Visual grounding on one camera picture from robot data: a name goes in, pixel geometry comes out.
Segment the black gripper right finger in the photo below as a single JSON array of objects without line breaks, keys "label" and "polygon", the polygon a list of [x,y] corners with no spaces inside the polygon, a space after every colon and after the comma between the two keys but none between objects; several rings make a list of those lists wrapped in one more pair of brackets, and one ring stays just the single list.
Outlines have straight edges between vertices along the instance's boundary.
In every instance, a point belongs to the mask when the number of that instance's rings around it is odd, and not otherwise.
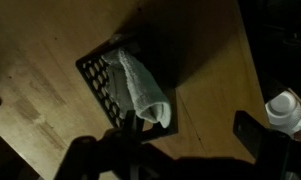
[{"label": "black gripper right finger", "polygon": [[255,158],[254,180],[285,180],[291,172],[301,180],[301,142],[267,129],[246,111],[237,111],[233,133]]}]

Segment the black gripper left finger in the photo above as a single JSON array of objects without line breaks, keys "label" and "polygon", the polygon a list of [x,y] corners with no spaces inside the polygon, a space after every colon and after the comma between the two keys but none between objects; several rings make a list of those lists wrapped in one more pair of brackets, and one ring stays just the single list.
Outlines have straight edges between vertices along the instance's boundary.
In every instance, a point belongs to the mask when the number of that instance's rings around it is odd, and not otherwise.
[{"label": "black gripper left finger", "polygon": [[75,138],[60,164],[54,180],[98,180],[105,172],[114,171],[120,178],[130,176],[131,155],[141,142],[140,123],[134,110],[129,110],[123,126],[105,132],[100,140],[93,136]]}]

